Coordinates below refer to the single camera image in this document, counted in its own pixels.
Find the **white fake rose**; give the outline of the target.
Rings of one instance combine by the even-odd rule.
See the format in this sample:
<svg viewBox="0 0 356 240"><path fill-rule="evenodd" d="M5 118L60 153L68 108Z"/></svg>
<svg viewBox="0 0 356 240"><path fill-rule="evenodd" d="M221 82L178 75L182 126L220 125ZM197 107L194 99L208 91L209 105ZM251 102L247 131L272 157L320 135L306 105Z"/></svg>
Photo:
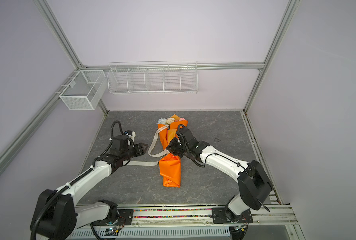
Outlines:
<svg viewBox="0 0 356 240"><path fill-rule="evenodd" d="M161 119L158 120L157 124L158 124L158 125L159 125L159 124L161 124L161 125L166 125L166 124L167 124L167 120L168 120L168 119L161 118Z"/></svg>

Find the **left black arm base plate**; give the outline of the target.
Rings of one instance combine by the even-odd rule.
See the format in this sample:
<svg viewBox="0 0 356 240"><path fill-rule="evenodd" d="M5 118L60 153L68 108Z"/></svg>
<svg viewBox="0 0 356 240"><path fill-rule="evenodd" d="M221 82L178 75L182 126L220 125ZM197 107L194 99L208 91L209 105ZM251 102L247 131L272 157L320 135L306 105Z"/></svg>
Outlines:
<svg viewBox="0 0 356 240"><path fill-rule="evenodd" d="M132 224L134 209L119 209L114 217L98 221L101 226L130 226Z"/></svg>

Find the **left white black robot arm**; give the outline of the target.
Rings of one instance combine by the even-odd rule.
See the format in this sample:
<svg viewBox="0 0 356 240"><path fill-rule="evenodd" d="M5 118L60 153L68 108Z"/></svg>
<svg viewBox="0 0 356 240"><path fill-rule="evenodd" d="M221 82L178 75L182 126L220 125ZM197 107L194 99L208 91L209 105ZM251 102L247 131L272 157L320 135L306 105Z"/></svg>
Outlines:
<svg viewBox="0 0 356 240"><path fill-rule="evenodd" d="M30 238L37 235L50 240L65 240L75 230L96 221L111 226L126 219L117 210L117 204L100 200L95 204L78 207L78 202L95 185L110 176L120 167L128 165L132 158L147 153L148 145L135 143L135 132L120 131L111 134L110 143L104 152L96 157L92 165L72 181L56 190L45 190L39 197L31 221Z"/></svg>

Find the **orange wrapping paper sheet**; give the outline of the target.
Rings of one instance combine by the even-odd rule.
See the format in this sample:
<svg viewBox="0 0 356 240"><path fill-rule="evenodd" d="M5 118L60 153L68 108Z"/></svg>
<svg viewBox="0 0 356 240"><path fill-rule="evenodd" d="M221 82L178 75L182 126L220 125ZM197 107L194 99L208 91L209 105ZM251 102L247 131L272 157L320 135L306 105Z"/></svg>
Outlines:
<svg viewBox="0 0 356 240"><path fill-rule="evenodd" d="M163 130L159 132L160 142L163 146L163 150L169 145L170 141L176 137L178 125L188 125L188 121L179 121L181 117L173 115L170 118L175 118L176 121L170 125L158 125L158 129L163 127ZM167 153L159 160L160 175L163 177L163 186L170 188L181 187L181 158L171 153Z"/></svg>

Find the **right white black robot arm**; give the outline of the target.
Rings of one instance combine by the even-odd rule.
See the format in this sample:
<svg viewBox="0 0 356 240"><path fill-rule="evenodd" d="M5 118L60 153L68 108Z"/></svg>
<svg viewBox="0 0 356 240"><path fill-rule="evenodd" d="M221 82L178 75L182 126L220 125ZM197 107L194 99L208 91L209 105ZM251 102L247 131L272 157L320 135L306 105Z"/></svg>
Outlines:
<svg viewBox="0 0 356 240"><path fill-rule="evenodd" d="M225 173L238 183L239 194L225 205L220 219L227 223L236 223L248 210L265 207L264 201L274 186L261 163L256 160L246 162L233 158L205 141L198 141L184 125L179 125L177 136L167 146L174 156L190 159L198 167L211 166Z"/></svg>

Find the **cream fake rose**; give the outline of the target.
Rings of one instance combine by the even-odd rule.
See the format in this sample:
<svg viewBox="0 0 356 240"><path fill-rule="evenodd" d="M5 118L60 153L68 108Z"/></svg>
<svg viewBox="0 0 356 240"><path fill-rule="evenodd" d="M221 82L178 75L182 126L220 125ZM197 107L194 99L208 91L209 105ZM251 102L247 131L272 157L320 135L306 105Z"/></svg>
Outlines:
<svg viewBox="0 0 356 240"><path fill-rule="evenodd" d="M170 125L170 124L174 123L175 121L176 121L175 118L168 118L168 119L166 119L166 124Z"/></svg>

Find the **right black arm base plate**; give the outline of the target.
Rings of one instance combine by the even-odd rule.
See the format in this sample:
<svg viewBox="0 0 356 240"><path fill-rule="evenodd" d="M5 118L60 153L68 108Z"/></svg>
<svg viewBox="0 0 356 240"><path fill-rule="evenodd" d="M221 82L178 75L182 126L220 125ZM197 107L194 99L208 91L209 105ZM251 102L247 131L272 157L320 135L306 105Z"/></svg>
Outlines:
<svg viewBox="0 0 356 240"><path fill-rule="evenodd" d="M211 217L214 224L250 224L253 223L251 210L247 209L240 215L235 215L225 207L212 208Z"/></svg>

